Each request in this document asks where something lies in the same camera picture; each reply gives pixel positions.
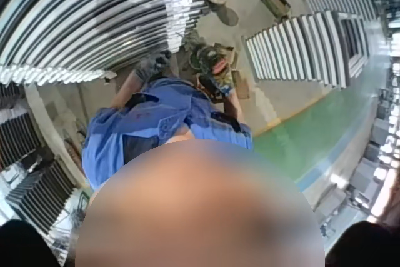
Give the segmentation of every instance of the worker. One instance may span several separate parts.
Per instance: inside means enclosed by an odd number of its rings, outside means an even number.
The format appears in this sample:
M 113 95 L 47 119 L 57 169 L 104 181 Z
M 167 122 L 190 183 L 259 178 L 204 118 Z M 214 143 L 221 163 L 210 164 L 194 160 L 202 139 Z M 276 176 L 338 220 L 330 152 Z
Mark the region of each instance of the worker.
M 110 108 L 100 109 L 88 127 L 82 164 L 93 189 L 99 189 L 125 164 L 160 145 L 210 139 L 253 148 L 251 130 L 232 84 L 222 79 L 224 112 L 202 91 L 163 75 L 171 53 L 143 59 L 127 77 Z

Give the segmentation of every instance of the green painted floor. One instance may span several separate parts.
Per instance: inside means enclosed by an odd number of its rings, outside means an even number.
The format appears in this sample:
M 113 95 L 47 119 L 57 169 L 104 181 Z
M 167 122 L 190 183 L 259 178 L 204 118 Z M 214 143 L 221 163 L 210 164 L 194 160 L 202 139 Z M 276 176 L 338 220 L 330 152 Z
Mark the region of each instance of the green painted floor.
M 365 112 L 384 70 L 375 56 L 352 85 L 335 89 L 314 106 L 254 138 L 257 153 L 294 181 L 326 159 L 353 121 Z

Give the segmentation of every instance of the floor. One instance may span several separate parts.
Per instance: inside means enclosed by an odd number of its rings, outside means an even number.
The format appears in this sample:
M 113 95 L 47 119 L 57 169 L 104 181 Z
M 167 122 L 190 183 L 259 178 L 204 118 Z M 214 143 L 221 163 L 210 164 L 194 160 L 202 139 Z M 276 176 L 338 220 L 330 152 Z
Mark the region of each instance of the floor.
M 274 16 L 260 0 L 219 0 L 236 11 L 239 24 L 225 26 L 211 13 L 201 18 L 198 31 L 209 43 L 234 46 L 237 68 L 247 77 L 251 98 L 241 101 L 245 118 L 255 135 L 255 150 L 297 182 L 310 205 L 331 184 L 331 175 L 348 179 L 367 143 L 374 109 L 376 87 L 383 83 L 388 57 L 381 54 L 379 25 L 371 24 L 369 35 L 374 56 L 362 75 L 344 91 L 331 91 L 318 83 L 264 81 L 256 83 L 243 49 L 242 37 L 273 25 Z M 304 0 L 289 0 L 291 14 L 307 14 Z M 68 161 L 71 172 L 78 169 L 67 158 L 60 137 L 76 137 L 77 120 L 88 124 L 96 111 L 108 106 L 121 78 L 105 84 L 98 80 L 78 85 L 30 87 L 30 103 L 41 129 L 56 153 Z

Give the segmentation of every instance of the hand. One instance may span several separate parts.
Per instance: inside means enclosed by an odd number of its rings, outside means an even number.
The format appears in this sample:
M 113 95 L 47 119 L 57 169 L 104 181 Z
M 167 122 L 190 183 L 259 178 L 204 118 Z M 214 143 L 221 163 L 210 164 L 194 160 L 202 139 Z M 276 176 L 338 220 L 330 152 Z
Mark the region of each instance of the hand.
M 152 76 L 164 72 L 170 65 L 171 53 L 163 51 L 159 54 L 153 54 L 145 59 L 142 59 L 134 72 L 144 83 Z
M 220 92 L 223 93 L 225 97 L 228 97 L 234 89 L 234 83 L 231 68 L 225 59 L 215 65 L 212 78 Z

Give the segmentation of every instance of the yellow line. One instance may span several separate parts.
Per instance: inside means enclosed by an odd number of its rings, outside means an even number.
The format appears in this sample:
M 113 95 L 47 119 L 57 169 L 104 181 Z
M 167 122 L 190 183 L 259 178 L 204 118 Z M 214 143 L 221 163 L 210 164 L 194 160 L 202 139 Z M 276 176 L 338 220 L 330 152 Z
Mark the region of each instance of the yellow line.
M 299 109 L 299 110 L 297 110 L 297 111 L 291 113 L 288 117 L 285 117 L 285 118 L 282 118 L 282 119 L 281 119 L 281 118 L 277 118 L 277 119 L 274 119 L 274 120 L 268 122 L 268 125 L 267 125 L 265 128 L 260 129 L 260 130 L 257 131 L 253 136 L 254 136 L 254 137 L 260 136 L 260 135 L 266 133 L 267 131 L 270 131 L 272 128 L 275 128 L 276 126 L 280 125 L 281 123 L 283 123 L 283 122 L 289 120 L 290 118 L 295 117 L 295 115 L 298 115 L 298 114 L 304 112 L 304 111 L 307 110 L 310 106 L 313 106 L 313 105 L 316 104 L 318 101 L 324 99 L 329 93 L 330 93 L 330 91 L 329 91 L 328 93 L 326 93 L 326 94 L 324 94 L 324 95 L 318 97 L 318 98 L 314 98 L 313 100 L 311 100 L 310 102 L 308 102 L 302 109 Z

